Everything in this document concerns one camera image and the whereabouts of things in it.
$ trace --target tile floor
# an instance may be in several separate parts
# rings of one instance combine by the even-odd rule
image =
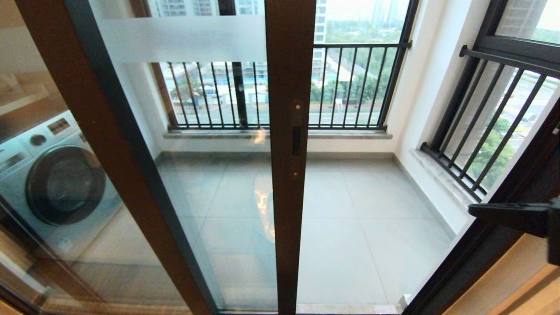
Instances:
[[[218,306],[275,309],[266,157],[169,157],[160,174]],[[298,304],[396,304],[450,238],[390,159],[309,159]]]

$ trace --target washing machine door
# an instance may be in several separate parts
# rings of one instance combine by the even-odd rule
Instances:
[[[27,177],[27,203],[51,225],[89,216],[103,198],[105,172],[95,155],[80,147],[51,149],[37,159]]]

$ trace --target washing machine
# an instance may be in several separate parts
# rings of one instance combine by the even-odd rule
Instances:
[[[69,111],[0,144],[0,196],[30,235],[67,262],[122,205]]]

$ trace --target frosted glass strip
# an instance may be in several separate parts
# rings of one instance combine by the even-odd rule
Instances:
[[[114,63],[267,60],[264,16],[98,20]]]

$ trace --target metal railing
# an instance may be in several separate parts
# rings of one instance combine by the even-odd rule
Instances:
[[[560,73],[466,48],[461,55],[469,56],[463,74],[434,140],[422,150],[481,201],[517,149],[510,140],[532,128],[535,98],[546,89],[552,96]]]
[[[315,44],[310,129],[385,129],[397,56],[410,43]],[[269,127],[263,62],[160,64],[173,119],[169,129]]]

